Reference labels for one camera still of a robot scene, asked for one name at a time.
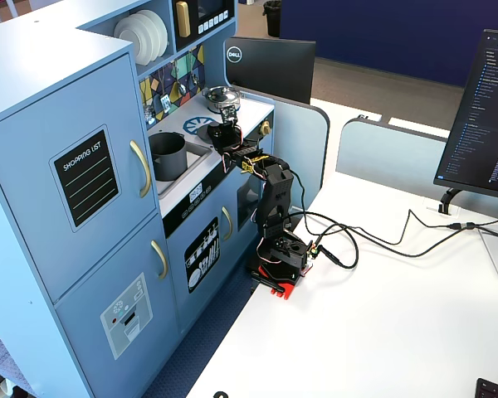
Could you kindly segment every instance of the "dishwasher decal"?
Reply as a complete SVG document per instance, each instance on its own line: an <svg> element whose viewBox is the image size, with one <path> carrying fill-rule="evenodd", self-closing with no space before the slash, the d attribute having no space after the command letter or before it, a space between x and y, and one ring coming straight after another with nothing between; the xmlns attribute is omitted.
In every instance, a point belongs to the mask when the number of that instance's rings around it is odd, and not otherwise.
<svg viewBox="0 0 498 398"><path fill-rule="evenodd" d="M192 293L219 259L219 222L217 217L184 252L188 292Z"/></svg>

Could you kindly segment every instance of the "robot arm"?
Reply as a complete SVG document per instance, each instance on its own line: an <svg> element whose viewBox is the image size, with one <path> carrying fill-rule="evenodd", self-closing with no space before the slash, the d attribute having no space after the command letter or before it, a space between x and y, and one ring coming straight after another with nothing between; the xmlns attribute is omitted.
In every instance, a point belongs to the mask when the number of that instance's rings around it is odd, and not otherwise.
<svg viewBox="0 0 498 398"><path fill-rule="evenodd" d="M299 277L308 269L312 246L312 242L305 245L288 231L293 174L288 163L263 153L258 144L250 145L243 140L233 106L222 109L222 120L222 124L209 125L207 134L222 155L226 170L236 166L265 182L255 216L261 237L257 249L260 280L278 286L279 289L274 289L277 295L282 296L283 291L288 299Z"/></svg>

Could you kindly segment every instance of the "gray partition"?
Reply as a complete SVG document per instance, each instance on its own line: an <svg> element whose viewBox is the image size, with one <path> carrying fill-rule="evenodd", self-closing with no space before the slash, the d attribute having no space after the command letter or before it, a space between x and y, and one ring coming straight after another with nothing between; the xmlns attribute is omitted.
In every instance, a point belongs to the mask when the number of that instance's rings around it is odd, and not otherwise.
<svg viewBox="0 0 498 398"><path fill-rule="evenodd" d="M305 187L306 208L323 186L330 119L324 110L301 102L237 87L248 98L275 105L273 155L285 160L299 174ZM291 205L301 208L302 190L295 179L291 188Z"/></svg>
<svg viewBox="0 0 498 398"><path fill-rule="evenodd" d="M342 131L336 171L440 200L448 188L433 185L446 139L366 119ZM452 202L498 217L498 198L462 192Z"/></svg>

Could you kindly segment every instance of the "dell monitor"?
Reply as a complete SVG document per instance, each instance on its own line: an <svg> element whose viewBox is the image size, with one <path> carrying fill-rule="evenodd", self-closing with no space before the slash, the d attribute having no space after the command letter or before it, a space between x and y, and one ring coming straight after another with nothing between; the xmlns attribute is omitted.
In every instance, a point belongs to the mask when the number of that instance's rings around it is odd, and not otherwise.
<svg viewBox="0 0 498 398"><path fill-rule="evenodd" d="M225 49L232 85L310 104L314 41L233 37Z"/></svg>
<svg viewBox="0 0 498 398"><path fill-rule="evenodd" d="M498 31L483 32L434 183L498 197ZM498 270L498 237L482 237Z"/></svg>

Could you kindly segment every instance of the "stack of plates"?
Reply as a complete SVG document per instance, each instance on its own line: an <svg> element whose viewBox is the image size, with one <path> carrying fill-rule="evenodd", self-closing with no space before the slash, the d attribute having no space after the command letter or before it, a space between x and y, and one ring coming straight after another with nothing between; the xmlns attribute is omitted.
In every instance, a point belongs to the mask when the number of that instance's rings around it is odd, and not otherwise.
<svg viewBox="0 0 498 398"><path fill-rule="evenodd" d="M118 22L115 37L134 44L134 57L139 65L154 61L164 54L168 46L166 25L150 10L138 11Z"/></svg>

